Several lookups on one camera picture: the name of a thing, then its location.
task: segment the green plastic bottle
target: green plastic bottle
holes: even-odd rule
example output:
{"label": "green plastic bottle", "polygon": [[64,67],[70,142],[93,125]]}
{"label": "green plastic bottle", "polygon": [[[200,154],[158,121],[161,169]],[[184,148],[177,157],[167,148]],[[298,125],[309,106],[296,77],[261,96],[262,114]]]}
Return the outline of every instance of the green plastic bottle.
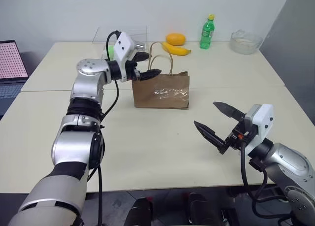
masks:
{"label": "green plastic bottle", "polygon": [[208,21],[205,23],[205,25],[203,25],[200,40],[201,49],[209,49],[213,31],[215,30],[215,25],[213,23],[214,18],[215,16],[213,14],[209,14]]}

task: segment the clear bowl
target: clear bowl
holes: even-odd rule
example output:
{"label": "clear bowl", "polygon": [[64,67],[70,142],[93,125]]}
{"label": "clear bowl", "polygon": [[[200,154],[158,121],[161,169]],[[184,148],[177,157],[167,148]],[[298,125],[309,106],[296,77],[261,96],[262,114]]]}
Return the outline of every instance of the clear bowl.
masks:
{"label": "clear bowl", "polygon": [[258,35],[243,30],[232,33],[230,48],[240,54],[253,54],[261,45],[262,38]]}

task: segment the bottle cap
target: bottle cap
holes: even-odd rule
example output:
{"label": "bottle cap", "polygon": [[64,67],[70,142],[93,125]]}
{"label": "bottle cap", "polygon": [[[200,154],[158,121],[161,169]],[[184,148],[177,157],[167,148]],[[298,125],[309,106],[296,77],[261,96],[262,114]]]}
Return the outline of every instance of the bottle cap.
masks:
{"label": "bottle cap", "polygon": [[214,14],[209,14],[209,16],[208,16],[209,20],[214,20],[214,18],[215,18]]}

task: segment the laptop screen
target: laptop screen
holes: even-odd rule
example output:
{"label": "laptop screen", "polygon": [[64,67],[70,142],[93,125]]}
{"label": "laptop screen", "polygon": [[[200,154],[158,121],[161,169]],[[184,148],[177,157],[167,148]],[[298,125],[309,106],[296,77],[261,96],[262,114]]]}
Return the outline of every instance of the laptop screen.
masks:
{"label": "laptop screen", "polygon": [[27,77],[15,41],[0,41],[0,80],[19,80]]}

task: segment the bottle label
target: bottle label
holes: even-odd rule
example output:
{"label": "bottle label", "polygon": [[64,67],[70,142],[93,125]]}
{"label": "bottle label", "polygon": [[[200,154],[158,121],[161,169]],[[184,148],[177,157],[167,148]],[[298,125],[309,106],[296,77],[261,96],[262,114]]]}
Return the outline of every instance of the bottle label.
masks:
{"label": "bottle label", "polygon": [[202,36],[204,37],[212,37],[213,31],[207,32],[207,31],[202,31]]}

